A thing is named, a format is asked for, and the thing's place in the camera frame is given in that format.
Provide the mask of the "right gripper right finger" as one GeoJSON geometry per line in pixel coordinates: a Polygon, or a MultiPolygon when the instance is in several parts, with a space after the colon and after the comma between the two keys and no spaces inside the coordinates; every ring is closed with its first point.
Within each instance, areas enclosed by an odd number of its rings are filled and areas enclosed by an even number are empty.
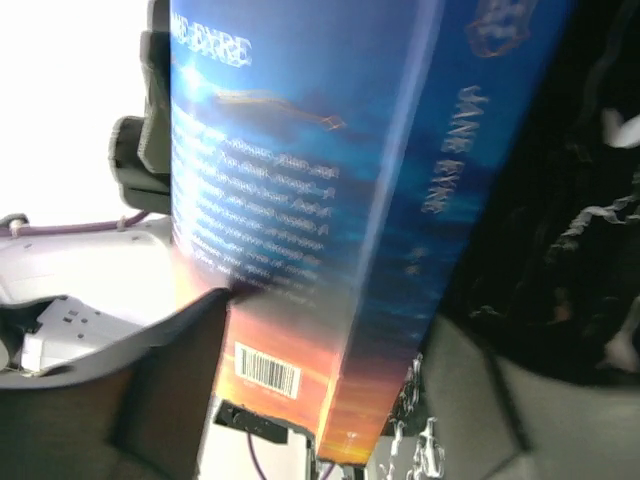
{"type": "Polygon", "coordinates": [[[439,316],[422,377],[448,479],[636,479],[639,387],[537,375],[439,316]]]}

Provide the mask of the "blue orange book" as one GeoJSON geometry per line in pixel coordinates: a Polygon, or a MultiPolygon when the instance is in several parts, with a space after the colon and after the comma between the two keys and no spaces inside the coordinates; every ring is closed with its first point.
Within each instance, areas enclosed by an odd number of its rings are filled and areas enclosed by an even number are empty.
{"type": "Polygon", "coordinates": [[[174,1],[178,296],[236,293],[216,394],[368,462],[568,1],[174,1]]]}

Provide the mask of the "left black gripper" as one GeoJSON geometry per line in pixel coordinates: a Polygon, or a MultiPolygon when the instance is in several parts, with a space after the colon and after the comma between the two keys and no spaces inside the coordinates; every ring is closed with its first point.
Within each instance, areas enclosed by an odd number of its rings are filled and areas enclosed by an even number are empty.
{"type": "Polygon", "coordinates": [[[150,1],[139,59],[144,115],[114,125],[109,161],[125,203],[139,210],[171,208],[170,3],[150,1]]]}

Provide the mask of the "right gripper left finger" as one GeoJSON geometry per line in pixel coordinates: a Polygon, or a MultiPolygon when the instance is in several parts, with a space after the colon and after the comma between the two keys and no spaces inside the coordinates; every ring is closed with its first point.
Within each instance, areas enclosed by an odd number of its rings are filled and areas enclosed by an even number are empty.
{"type": "Polygon", "coordinates": [[[196,478],[229,301],[212,290],[70,363],[3,372],[2,478],[196,478]]]}

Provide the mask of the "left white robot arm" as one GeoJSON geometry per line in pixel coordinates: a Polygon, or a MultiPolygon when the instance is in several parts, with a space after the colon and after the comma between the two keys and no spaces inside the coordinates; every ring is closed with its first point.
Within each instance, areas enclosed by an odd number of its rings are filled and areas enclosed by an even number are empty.
{"type": "Polygon", "coordinates": [[[145,112],[114,126],[109,161],[134,214],[34,226],[1,220],[1,365],[37,376],[129,336],[175,308],[171,266],[169,5],[140,38],[145,112]]]}

